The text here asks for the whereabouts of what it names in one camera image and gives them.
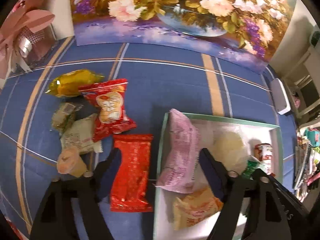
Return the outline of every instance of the flower painting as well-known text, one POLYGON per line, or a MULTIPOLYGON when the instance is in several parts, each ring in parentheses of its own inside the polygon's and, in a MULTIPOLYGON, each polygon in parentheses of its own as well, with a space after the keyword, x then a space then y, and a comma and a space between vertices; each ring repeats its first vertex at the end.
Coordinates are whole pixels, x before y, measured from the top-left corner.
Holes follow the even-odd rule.
POLYGON ((70 0, 78 45, 131 42, 190 49, 261 73, 296 0, 70 0))

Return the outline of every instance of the yellow candy wrapper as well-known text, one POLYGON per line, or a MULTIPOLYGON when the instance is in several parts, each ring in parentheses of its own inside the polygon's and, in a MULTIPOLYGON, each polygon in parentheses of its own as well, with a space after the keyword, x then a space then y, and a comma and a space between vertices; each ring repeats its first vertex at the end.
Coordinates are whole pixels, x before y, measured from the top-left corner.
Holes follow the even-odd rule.
POLYGON ((174 230, 191 227, 221 211, 223 203, 206 187, 173 202, 174 230))
POLYGON ((79 87, 101 82, 104 76, 88 69, 79 69, 56 77, 48 86, 46 94, 56 97, 81 95, 79 87))

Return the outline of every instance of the red wrapper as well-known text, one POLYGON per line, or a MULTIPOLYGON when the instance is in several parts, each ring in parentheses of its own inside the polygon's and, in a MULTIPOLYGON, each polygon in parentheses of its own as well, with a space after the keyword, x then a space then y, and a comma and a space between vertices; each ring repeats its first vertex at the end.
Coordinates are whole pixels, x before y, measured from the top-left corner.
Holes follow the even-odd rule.
POLYGON ((121 150, 122 162, 111 189, 110 210, 152 212, 144 198, 148 183, 151 134, 114 135, 114 147, 121 150))
POLYGON ((125 78, 79 87, 79 91, 94 106, 100 107, 95 121, 94 142, 112 133, 121 133, 136 128, 124 110, 124 92, 127 87, 125 78))

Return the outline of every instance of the pink wrapper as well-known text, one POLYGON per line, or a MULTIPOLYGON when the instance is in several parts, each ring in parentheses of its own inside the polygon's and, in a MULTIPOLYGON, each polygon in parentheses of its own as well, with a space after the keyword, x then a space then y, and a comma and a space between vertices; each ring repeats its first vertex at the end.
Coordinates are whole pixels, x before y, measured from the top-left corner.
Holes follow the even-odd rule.
POLYGON ((199 158, 199 132, 188 117, 170 110, 171 151, 156 186, 178 193, 192 193, 199 158))

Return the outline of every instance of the white device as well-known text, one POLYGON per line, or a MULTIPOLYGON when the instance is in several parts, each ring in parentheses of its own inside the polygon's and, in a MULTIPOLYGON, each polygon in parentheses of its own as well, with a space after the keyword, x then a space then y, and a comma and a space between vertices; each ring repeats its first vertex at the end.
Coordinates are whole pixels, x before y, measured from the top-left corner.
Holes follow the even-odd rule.
POLYGON ((287 93, 280 79, 275 78, 270 83, 273 102, 278 114, 285 114, 291 110, 287 93))

